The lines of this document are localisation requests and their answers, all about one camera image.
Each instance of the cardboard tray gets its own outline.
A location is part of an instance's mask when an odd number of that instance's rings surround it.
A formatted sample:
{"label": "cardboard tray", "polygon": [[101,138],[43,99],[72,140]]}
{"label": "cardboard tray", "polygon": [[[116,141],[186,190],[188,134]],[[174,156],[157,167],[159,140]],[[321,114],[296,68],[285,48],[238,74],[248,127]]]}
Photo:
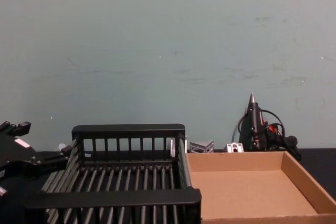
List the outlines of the cardboard tray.
{"label": "cardboard tray", "polygon": [[336,223],[336,202],[287,152],[187,157],[202,223]]}

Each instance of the black plastic crate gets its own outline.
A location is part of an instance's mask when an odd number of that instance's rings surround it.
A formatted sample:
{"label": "black plastic crate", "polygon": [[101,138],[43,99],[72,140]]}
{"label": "black plastic crate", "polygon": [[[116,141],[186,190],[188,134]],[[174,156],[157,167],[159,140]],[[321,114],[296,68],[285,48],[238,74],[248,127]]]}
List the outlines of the black plastic crate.
{"label": "black plastic crate", "polygon": [[201,223],[183,125],[80,125],[72,138],[67,169],[25,201],[28,224]]}

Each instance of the table surface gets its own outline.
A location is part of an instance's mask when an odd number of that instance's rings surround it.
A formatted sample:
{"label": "table surface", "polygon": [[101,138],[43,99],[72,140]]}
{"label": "table surface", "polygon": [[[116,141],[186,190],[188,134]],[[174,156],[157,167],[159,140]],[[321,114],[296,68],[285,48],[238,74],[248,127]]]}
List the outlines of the table surface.
{"label": "table surface", "polygon": [[[301,149],[301,165],[336,200],[336,148]],[[38,192],[48,176],[38,180],[23,177],[10,178],[0,182],[8,190],[8,195],[0,199],[1,224],[25,223],[21,207],[24,198]]]}

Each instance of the box flap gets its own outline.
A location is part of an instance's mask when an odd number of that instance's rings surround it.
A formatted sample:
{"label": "box flap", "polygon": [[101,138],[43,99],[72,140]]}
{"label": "box flap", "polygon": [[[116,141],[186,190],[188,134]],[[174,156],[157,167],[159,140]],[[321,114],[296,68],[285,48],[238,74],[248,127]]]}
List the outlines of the box flap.
{"label": "box flap", "polygon": [[191,172],[222,170],[281,169],[283,152],[192,153],[188,154]]}
{"label": "box flap", "polygon": [[289,154],[284,153],[281,169],[319,214],[336,213],[336,202]]}
{"label": "box flap", "polygon": [[269,218],[235,218],[202,221],[206,224],[332,224],[336,223],[335,215],[306,215]]}

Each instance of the teal wall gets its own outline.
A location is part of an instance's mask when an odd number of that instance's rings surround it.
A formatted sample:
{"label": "teal wall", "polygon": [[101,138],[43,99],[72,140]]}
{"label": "teal wall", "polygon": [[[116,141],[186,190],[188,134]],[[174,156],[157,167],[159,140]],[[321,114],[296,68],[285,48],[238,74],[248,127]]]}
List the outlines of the teal wall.
{"label": "teal wall", "polygon": [[37,150],[77,124],[232,131],[253,91],[300,147],[336,147],[335,0],[0,0],[0,116]]}

